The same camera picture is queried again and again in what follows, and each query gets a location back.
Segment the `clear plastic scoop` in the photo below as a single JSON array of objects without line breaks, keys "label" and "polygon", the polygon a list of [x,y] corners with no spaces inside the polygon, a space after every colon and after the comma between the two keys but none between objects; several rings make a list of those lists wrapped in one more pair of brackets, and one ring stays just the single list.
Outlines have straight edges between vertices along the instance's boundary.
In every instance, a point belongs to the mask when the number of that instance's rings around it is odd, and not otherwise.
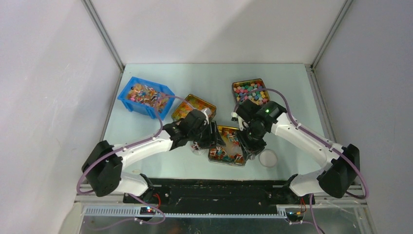
[{"label": "clear plastic scoop", "polygon": [[225,146],[225,152],[228,157],[233,160],[243,157],[243,149],[240,144],[227,144]]}]

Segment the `clear plastic jar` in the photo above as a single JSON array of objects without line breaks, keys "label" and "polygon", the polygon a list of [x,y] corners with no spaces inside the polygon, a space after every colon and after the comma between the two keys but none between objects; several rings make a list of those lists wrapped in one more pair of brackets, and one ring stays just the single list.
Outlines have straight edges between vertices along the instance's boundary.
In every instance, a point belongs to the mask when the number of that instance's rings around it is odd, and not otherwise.
[{"label": "clear plastic jar", "polygon": [[204,155],[208,152],[208,149],[200,148],[198,143],[195,142],[195,141],[191,143],[190,147],[191,147],[192,153],[195,154],[195,155]]}]

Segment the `gold tin with lollipops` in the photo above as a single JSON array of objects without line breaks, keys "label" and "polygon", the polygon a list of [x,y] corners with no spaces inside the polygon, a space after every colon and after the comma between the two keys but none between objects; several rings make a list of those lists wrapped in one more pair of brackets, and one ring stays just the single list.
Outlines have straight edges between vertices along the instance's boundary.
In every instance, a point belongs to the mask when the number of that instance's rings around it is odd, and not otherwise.
[{"label": "gold tin with lollipops", "polygon": [[216,146],[210,149],[208,153],[209,162],[230,166],[245,166],[246,160],[243,157],[243,151],[236,136],[238,128],[223,125],[218,125],[217,128],[225,146]]}]

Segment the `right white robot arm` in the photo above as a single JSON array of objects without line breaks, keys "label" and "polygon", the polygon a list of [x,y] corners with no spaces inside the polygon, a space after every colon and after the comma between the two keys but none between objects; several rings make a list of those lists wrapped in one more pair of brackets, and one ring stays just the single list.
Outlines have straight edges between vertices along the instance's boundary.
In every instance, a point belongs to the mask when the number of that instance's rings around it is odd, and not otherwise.
[{"label": "right white robot arm", "polygon": [[251,155],[263,152],[264,136],[273,134],[307,152],[320,169],[304,175],[292,175],[283,191],[286,202],[295,204],[304,195],[325,192],[342,198],[359,174],[359,149],[353,144],[342,146],[306,129],[296,122],[282,105],[269,101],[260,106],[251,100],[243,101],[234,112],[237,138]]}]

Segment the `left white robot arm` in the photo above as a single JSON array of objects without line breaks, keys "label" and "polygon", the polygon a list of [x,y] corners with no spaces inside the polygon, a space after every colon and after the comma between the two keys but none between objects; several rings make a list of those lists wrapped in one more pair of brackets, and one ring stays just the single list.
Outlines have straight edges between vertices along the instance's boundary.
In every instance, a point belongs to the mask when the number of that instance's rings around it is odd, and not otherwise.
[{"label": "left white robot arm", "polygon": [[209,119],[210,112],[209,108],[193,109],[184,118],[162,126],[154,135],[135,143],[111,145],[106,140],[97,143],[81,168],[83,175],[79,181],[86,179],[97,197],[119,192],[134,195],[142,203],[152,201],[154,190],[148,177],[124,170],[135,162],[191,141],[204,148],[221,143],[216,124]]}]

